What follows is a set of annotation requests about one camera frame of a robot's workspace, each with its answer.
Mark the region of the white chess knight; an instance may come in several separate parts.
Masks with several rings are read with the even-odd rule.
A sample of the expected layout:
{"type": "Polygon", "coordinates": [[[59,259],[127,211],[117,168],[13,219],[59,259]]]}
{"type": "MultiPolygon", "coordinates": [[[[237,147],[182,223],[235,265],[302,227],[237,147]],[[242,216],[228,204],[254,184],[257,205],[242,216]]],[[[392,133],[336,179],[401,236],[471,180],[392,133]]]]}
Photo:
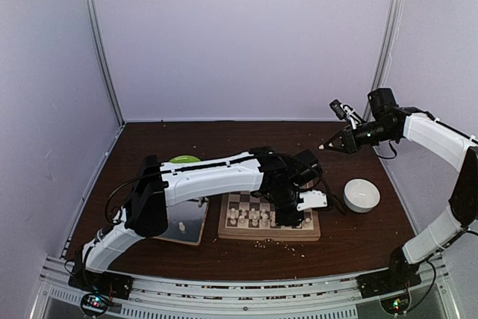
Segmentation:
{"type": "Polygon", "coordinates": [[[239,222],[240,226],[245,226],[246,225],[246,218],[244,216],[240,216],[238,222],[239,222]]]}

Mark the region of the metal tray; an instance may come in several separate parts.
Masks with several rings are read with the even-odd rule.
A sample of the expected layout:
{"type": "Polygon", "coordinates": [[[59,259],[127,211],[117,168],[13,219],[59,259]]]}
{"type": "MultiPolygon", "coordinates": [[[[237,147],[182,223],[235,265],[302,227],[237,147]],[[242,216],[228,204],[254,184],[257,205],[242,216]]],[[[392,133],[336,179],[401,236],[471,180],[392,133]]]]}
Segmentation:
{"type": "Polygon", "coordinates": [[[199,246],[205,227],[208,205],[208,199],[201,197],[168,207],[168,228],[154,239],[199,246]]]}

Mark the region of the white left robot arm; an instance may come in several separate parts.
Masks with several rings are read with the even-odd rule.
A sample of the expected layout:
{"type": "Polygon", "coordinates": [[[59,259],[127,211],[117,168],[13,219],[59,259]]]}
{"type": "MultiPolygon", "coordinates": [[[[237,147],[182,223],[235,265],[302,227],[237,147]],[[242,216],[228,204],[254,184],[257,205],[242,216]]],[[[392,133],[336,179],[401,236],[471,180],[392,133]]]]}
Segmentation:
{"type": "Polygon", "coordinates": [[[225,158],[179,164],[149,155],[140,172],[124,182],[131,188],[125,202],[115,213],[106,211],[106,226],[75,251],[69,285],[101,295],[131,286],[129,276],[106,274],[110,264],[138,241],[166,232],[168,208],[193,199],[246,191],[274,205],[276,224],[298,225],[304,210],[329,205],[328,192],[303,189],[321,178],[317,157],[309,150],[287,155],[256,147],[225,158]]]}

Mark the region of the white chess queen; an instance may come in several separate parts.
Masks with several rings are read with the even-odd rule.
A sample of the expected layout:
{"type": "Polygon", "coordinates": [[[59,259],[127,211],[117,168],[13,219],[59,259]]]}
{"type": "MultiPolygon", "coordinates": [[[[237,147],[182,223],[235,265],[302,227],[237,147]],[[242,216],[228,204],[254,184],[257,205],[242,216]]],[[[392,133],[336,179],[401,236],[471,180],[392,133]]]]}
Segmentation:
{"type": "Polygon", "coordinates": [[[269,215],[267,212],[261,213],[260,227],[262,229],[268,228],[270,225],[269,215]]]}

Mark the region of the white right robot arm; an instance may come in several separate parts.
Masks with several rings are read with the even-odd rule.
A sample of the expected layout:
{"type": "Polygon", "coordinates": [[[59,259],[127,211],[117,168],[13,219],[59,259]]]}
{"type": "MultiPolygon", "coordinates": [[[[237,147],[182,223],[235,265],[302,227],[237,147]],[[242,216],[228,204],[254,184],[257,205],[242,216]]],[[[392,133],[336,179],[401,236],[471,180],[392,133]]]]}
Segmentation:
{"type": "Polygon", "coordinates": [[[435,206],[432,214],[436,218],[392,252],[381,278],[386,288],[396,291],[411,280],[422,263],[448,249],[477,221],[477,139],[428,111],[398,105],[390,88],[369,92],[367,100],[373,117],[369,121],[337,99],[330,102],[335,116],[347,125],[320,145],[321,149],[353,154],[365,146],[406,140],[435,155],[448,168],[441,175],[419,167],[425,178],[418,192],[428,195],[425,202],[435,206]]]}

